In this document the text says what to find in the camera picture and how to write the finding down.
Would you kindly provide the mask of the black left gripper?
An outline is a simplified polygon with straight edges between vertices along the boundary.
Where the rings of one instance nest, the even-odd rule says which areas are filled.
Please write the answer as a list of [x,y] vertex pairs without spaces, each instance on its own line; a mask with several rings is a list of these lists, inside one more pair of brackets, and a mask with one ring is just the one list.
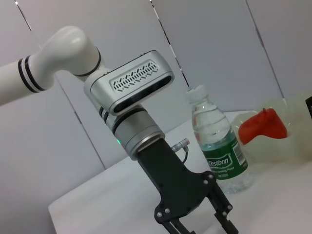
[[164,139],[139,150],[137,161],[160,194],[155,219],[170,234],[195,234],[179,218],[188,215],[207,198],[215,209],[215,217],[227,234],[238,234],[227,219],[233,209],[210,171],[194,173],[178,158]]

